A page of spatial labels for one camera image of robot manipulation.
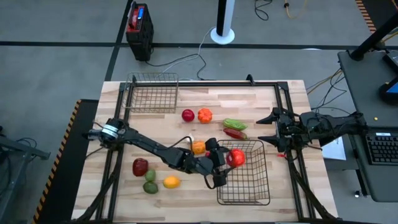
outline orange bell pepper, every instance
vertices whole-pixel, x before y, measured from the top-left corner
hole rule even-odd
[[[198,112],[198,120],[202,124],[207,124],[210,123],[211,119],[213,119],[213,113],[211,110],[207,108],[200,109]]]
[[[192,144],[192,152],[195,155],[203,154],[206,151],[206,145],[204,141],[194,141]]]

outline red battery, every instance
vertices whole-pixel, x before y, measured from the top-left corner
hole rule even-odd
[[[127,21],[126,40],[138,61],[150,60],[154,26],[150,19],[147,4],[131,4]]]

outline white stand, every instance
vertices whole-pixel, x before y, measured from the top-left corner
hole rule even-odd
[[[231,43],[235,39],[235,33],[232,29],[229,29],[229,32],[226,36],[220,36],[217,34],[217,28],[214,28],[211,33],[211,39],[216,42],[217,44],[225,45]]]
[[[219,0],[218,2],[217,27],[210,33],[211,39],[217,44],[229,44],[235,39],[235,33],[231,29],[234,5],[235,0]]]

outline green fruit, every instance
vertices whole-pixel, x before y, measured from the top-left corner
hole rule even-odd
[[[150,169],[150,170],[148,170],[148,171],[145,173],[145,179],[146,179],[147,181],[155,181],[155,178],[156,178],[156,172],[155,172],[155,170]]]
[[[238,131],[242,131],[242,130],[244,130],[244,129],[246,129],[248,127],[247,125],[245,125],[244,123],[242,123],[242,122],[240,122],[238,120],[229,119],[229,118],[224,119],[223,124],[227,128],[232,128],[232,129],[235,129],[235,130],[238,130]]]
[[[148,194],[156,194],[159,191],[157,188],[157,184],[149,181],[144,183],[142,188],[144,188],[144,191]]]

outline yellow lemon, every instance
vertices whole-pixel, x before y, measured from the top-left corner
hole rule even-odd
[[[176,176],[168,176],[163,180],[163,185],[165,188],[173,189],[180,185],[181,180]]]

